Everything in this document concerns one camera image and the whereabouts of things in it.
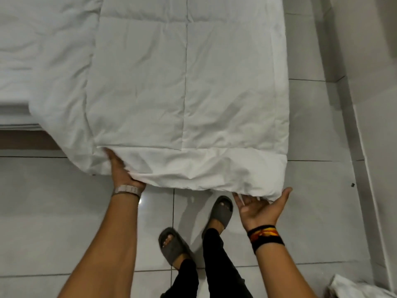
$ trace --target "black pants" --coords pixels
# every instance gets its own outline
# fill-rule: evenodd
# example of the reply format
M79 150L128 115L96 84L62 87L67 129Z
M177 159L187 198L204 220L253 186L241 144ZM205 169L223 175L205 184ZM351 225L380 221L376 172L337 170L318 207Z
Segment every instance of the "black pants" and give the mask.
M203 240L205 272L211 298L252 298L244 280L223 249L223 241L215 229L208 229ZM184 260L172 287L162 298L197 296L199 276L193 260Z

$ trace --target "foot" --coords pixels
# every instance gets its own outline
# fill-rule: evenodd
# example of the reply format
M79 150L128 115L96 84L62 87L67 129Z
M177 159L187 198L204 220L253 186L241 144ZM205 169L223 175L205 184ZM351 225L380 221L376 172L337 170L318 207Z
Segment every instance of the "foot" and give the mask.
M226 207L227 209L229 208L229 205L225 205L224 202L220 203L222 206ZM208 223L207 229L214 228L216 231L218 231L219 235L225 230L225 226L217 219L211 219L210 222Z
M173 239L173 235L169 234L168 237L166 238L166 240L163 243L163 247L165 247L166 245L168 245L171 240ZM191 257L189 254L183 253L181 255L179 255L176 260L172 263L172 266L176 269L179 270L179 268L181 267L181 264L184 260L190 260Z

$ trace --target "black wristband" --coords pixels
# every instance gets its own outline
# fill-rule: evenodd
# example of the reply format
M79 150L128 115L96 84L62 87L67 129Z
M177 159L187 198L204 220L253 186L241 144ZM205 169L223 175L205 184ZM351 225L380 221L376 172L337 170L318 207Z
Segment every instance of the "black wristband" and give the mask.
M256 253L257 249L264 244L276 243L284 245L284 242L278 234L274 225L263 225L254 228L248 231L247 235L251 241L254 253Z

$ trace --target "white wall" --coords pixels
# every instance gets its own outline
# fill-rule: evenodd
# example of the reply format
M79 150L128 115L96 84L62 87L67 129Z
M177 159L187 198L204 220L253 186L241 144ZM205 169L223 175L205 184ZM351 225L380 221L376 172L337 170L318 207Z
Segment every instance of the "white wall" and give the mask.
M334 39L345 69L339 73L348 76L385 263L396 289L397 0L332 0L332 6Z

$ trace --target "hand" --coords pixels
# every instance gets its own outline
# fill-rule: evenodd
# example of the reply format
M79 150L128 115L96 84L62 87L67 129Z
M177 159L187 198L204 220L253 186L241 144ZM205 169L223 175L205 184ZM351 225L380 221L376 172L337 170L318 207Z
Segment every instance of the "hand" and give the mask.
M114 188L120 185L131 185L139 188L143 191L146 188L146 184L140 181L134 180L129 175L128 171L124 168L124 162L112 151L111 149L104 148L104 151L109 157L110 164L112 165L112 179Z
M272 204L267 200L258 200L257 197L250 195L241 195L243 197L243 201L241 201L239 195L233 192L244 229L248 232L263 225L275 226L291 191L291 187L285 188L281 196Z

